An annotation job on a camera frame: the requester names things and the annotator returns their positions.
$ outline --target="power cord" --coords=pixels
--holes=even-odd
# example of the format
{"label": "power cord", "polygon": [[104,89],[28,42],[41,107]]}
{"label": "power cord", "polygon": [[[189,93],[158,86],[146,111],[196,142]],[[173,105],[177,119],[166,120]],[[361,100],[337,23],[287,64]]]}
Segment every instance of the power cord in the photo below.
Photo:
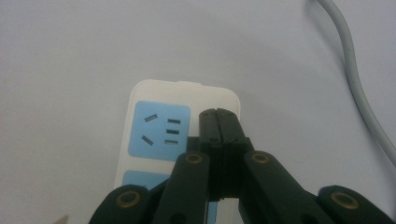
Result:
{"label": "power cord", "polygon": [[352,91],[353,99],[355,100],[355,103],[361,112],[361,116],[366,122],[367,127],[374,136],[375,140],[385,151],[390,161],[393,163],[393,166],[396,167],[396,148],[390,141],[387,133],[381,127],[381,124],[379,124],[378,120],[376,119],[361,86],[358,66],[356,65],[352,36],[347,26],[347,22],[340,9],[332,0],[318,0],[318,2],[332,18],[332,21],[337,28],[338,34],[340,35],[346,62],[346,77],[349,83],[349,88]]}

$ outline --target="plastic casing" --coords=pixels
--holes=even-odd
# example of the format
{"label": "plastic casing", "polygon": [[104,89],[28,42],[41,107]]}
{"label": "plastic casing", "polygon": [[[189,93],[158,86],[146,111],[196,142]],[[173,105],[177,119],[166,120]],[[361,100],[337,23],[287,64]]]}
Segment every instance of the plastic casing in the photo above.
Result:
{"label": "plastic casing", "polygon": [[[191,110],[189,136],[199,135],[199,114],[204,110],[223,108],[234,112],[240,118],[239,98],[230,90],[185,81],[170,82],[149,79],[139,82],[132,90],[128,105],[115,188],[122,185],[123,176],[129,170],[170,175],[175,165],[173,161],[131,157],[128,153],[134,107],[139,101],[188,106]],[[219,202],[217,224],[232,223],[236,202],[236,199],[226,199]]]}

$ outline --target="power strip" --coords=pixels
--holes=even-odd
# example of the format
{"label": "power strip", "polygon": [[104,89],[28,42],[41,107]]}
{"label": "power strip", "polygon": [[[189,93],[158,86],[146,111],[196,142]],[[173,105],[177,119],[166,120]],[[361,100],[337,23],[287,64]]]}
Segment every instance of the power strip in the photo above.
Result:
{"label": "power strip", "polygon": [[[225,108],[239,118],[237,96],[223,88],[190,82],[145,80],[131,94],[115,188],[134,184],[152,189],[172,173],[189,136],[198,136],[198,115]],[[210,203],[207,223],[233,223],[237,200]]]}

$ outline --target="white power strip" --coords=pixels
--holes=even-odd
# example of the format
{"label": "white power strip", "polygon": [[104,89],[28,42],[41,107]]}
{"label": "white power strip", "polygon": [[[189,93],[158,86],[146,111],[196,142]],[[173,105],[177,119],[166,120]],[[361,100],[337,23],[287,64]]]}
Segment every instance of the white power strip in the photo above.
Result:
{"label": "white power strip", "polygon": [[[138,83],[128,106],[115,188],[136,184],[151,189],[164,181],[172,173],[176,156],[185,151],[187,134],[198,136],[199,114],[210,108],[227,109],[240,116],[239,99],[227,89],[191,82],[145,80]],[[162,152],[155,147],[158,144],[162,144],[161,148],[177,149],[167,154],[166,150]],[[217,209],[215,204],[210,204],[208,223],[233,223],[236,206],[236,199],[218,202]]]}

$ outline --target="blue outlet panel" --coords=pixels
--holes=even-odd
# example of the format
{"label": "blue outlet panel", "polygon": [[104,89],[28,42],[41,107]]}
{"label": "blue outlet panel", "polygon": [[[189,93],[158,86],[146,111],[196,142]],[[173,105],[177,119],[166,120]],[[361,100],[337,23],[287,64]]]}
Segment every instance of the blue outlet panel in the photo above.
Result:
{"label": "blue outlet panel", "polygon": [[190,116],[185,105],[139,101],[134,110],[129,154],[175,161],[186,151]]}
{"label": "blue outlet panel", "polygon": [[[122,185],[138,185],[146,187],[148,190],[153,189],[169,178],[169,175],[155,174],[141,171],[127,171],[123,177]],[[209,203],[207,207],[207,224],[216,223],[216,214],[218,212],[218,203]]]}

